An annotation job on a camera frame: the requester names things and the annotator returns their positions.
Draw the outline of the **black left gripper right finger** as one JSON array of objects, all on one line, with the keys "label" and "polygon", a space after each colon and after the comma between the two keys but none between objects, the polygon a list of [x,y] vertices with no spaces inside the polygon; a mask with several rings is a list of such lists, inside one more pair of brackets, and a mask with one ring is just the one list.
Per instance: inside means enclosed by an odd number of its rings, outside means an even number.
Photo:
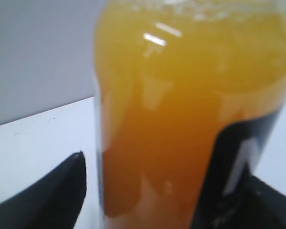
[{"label": "black left gripper right finger", "polygon": [[286,196],[253,176],[230,229],[286,229]]}]

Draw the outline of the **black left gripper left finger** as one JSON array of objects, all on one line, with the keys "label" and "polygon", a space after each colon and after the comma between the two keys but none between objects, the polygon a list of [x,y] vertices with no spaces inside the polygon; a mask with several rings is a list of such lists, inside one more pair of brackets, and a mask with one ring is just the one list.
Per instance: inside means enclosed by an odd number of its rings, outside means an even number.
[{"label": "black left gripper left finger", "polygon": [[40,180],[0,203],[0,229],[72,229],[86,191],[84,154],[73,153]]}]

